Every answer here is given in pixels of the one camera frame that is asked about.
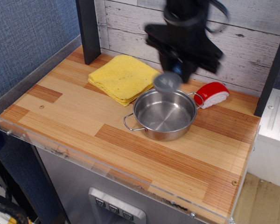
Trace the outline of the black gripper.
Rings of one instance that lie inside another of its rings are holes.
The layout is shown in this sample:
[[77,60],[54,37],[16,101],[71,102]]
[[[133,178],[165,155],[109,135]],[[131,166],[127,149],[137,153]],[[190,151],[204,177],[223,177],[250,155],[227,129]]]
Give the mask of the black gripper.
[[168,0],[163,10],[165,24],[147,24],[147,44],[159,52],[164,71],[179,72],[184,83],[197,68],[216,73],[222,51],[207,37],[209,6],[221,12],[224,6],[217,0]]

